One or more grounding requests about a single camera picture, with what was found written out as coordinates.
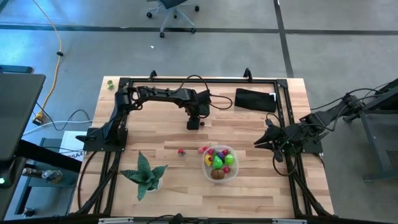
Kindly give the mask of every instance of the gray floor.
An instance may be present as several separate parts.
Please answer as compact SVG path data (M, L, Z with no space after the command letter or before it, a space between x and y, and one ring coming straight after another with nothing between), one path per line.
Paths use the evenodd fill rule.
M164 16L148 20L144 0L38 1L57 24L82 26L159 27ZM203 0L201 11L183 9L197 27L277 28L272 0ZM398 1L393 0L284 0L280 1L287 29L396 30ZM10 0L0 13L0 24L47 24L45 17L26 0ZM171 27L186 23L171 20ZM279 34L61 32L65 56L57 88L46 111L54 120L65 120L75 110L92 117L100 83L105 75L159 75L238 77L246 67L256 77L286 77ZM374 87L397 78L398 36L288 35L294 76L304 78L312 107L341 97L359 87ZM39 98L51 87L57 37L52 31L0 30L0 63L28 65L47 76ZM83 120L79 114L74 120ZM34 128L29 124L27 130ZM68 130L85 130L88 124L71 124ZM50 126L24 137L39 143L42 137L60 138ZM375 155L359 121L339 122L335 133L323 140L326 176L335 213L341 217L384 222L398 221L398 180L365 184L364 174L376 171ZM43 198L39 215L61 215L64 208L48 211ZM62 192L59 203L68 203ZM9 211L7 219L18 218Z

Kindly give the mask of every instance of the wooden table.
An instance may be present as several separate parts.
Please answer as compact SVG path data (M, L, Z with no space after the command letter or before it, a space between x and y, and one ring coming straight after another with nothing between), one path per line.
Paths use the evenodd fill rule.
M120 77L104 77L93 127L101 127L108 121L114 106L114 92L109 90L107 81L118 85ZM290 99L296 122L310 112L304 80L287 79ZM157 88L177 88L180 83L135 83L134 85L156 86ZM212 94L235 97L236 88L254 91L273 92L268 84L209 83ZM205 90L202 83L187 83L185 88L197 92ZM285 110L283 94L282 106ZM228 101L212 98L213 104L224 107ZM184 109L173 103L148 101L143 110L133 111L127 120L129 138L126 151L122 154L119 170L137 169L137 156L141 151L152 167L169 165L160 191L146 194L137 200L137 185L123 175L118 175L113 201L112 216L115 217L158 217L165 214L181 213L185 217L214 218L290 218L294 217L292 199L287 177L279 176L272 167L271 151L255 149L253 142L258 140L266 129L266 113L232 106L228 110L211 107L210 116L198 131L186 129L188 120ZM206 180L201 170L200 146L223 144L231 146L239 158L239 174L226 184L214 184ZM184 149L184 158L177 154ZM104 153L97 153L84 175L81 198L87 201L100 179ZM325 172L319 158L302 154L307 185L324 208L333 213ZM286 164L277 163L281 172L286 172ZM101 211L106 204L108 187L103 195ZM304 211L302 193L298 190ZM71 212L77 210L77 194L73 198Z

